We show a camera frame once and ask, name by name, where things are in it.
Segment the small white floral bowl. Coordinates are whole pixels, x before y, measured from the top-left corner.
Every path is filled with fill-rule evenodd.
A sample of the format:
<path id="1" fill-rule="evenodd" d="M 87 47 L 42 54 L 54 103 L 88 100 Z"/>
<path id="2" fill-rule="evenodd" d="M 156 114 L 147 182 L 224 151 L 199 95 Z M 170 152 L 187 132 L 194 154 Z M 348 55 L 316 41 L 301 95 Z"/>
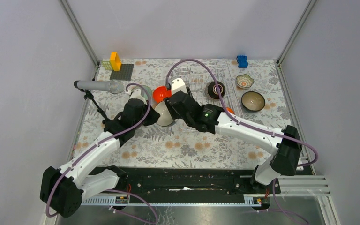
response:
<path id="1" fill-rule="evenodd" d="M 254 79 L 248 74 L 238 75 L 236 77 L 236 85 L 241 89 L 248 89 L 252 87 L 254 83 Z"/>

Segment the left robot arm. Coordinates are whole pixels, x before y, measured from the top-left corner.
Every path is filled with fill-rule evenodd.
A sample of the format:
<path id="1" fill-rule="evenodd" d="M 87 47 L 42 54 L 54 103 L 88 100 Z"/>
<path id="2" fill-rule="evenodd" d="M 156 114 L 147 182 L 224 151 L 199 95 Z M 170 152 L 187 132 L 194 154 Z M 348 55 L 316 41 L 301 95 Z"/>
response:
<path id="1" fill-rule="evenodd" d="M 151 108 L 148 100 L 130 98 L 113 120 L 104 121 L 103 132 L 86 151 L 57 169 L 48 167 L 42 175 L 40 189 L 40 199 L 46 203 L 46 216 L 67 218 L 85 199 L 107 189 L 116 193 L 124 191 L 127 181 L 116 172 L 110 169 L 98 175 L 90 175 L 90 172 L 131 139 L 137 128 L 155 123 L 158 117 L 159 113 Z"/>

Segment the orange bowl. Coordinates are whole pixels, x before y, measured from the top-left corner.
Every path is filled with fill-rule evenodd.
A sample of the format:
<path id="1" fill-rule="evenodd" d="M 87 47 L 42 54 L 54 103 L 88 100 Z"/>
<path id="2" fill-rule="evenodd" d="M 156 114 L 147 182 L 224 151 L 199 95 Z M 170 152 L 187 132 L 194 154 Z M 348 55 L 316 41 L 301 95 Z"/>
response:
<path id="1" fill-rule="evenodd" d="M 234 114 L 235 115 L 235 112 L 233 109 L 229 108 L 229 107 L 226 107 L 226 110 L 231 113 L 231 114 Z"/>
<path id="2" fill-rule="evenodd" d="M 159 86 L 154 89 L 152 93 L 153 100 L 156 103 L 164 101 L 165 98 L 168 98 L 172 95 L 171 90 L 168 90 L 165 86 Z"/>

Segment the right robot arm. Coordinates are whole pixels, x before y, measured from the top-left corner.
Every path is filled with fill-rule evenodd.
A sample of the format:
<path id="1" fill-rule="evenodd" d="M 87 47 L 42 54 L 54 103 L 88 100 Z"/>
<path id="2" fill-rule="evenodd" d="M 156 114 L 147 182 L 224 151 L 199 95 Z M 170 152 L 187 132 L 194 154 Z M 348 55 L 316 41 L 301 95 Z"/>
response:
<path id="1" fill-rule="evenodd" d="M 190 94 L 179 91 L 166 97 L 164 103 L 173 119 L 182 119 L 199 132 L 226 135 L 254 144 L 270 158 L 254 170 L 250 187 L 262 193 L 279 176 L 294 176 L 301 154 L 300 135 L 291 125 L 285 129 L 265 127 L 226 112 L 217 105 L 200 105 Z"/>

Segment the blue glazed bowl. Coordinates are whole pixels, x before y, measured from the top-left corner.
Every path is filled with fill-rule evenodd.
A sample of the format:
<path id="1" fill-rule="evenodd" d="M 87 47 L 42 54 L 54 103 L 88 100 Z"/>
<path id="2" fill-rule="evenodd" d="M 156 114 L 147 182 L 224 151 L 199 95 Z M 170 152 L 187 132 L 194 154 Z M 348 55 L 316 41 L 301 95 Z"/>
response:
<path id="1" fill-rule="evenodd" d="M 241 97 L 241 104 L 251 112 L 258 112 L 265 107 L 265 98 L 258 92 L 248 91 Z"/>

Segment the black bowl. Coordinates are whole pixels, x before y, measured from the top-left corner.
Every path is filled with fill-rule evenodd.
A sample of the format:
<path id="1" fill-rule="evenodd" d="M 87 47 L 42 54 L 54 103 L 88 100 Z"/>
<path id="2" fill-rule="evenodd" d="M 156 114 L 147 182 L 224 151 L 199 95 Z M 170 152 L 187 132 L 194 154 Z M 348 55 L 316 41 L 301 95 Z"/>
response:
<path id="1" fill-rule="evenodd" d="M 207 99 L 217 101 L 220 99 L 219 95 L 221 95 L 221 97 L 225 96 L 226 87 L 220 81 L 217 81 L 217 85 L 215 82 L 210 82 L 205 86 L 204 94 Z"/>

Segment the mint green bowl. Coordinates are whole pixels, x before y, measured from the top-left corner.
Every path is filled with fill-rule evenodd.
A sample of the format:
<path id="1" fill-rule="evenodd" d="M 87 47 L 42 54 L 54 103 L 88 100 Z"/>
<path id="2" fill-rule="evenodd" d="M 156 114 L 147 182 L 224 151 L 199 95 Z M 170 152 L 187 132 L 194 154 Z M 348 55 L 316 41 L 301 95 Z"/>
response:
<path id="1" fill-rule="evenodd" d="M 149 98 L 152 98 L 152 89 L 147 85 L 142 85 L 142 88 L 135 86 L 132 89 L 132 92 L 135 92 L 136 90 L 140 91 L 140 95 L 143 96 L 146 100 Z"/>

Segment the teal and white bowl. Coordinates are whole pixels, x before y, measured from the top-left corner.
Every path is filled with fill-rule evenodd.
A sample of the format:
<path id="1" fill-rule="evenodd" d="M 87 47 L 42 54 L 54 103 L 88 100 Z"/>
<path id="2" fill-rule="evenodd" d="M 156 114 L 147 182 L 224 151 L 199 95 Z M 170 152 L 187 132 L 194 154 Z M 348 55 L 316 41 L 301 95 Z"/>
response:
<path id="1" fill-rule="evenodd" d="M 177 123 L 176 119 L 173 119 L 169 113 L 169 110 L 164 101 L 158 103 L 154 110 L 159 113 L 160 117 L 157 120 L 157 124 L 162 127 L 170 127 Z"/>

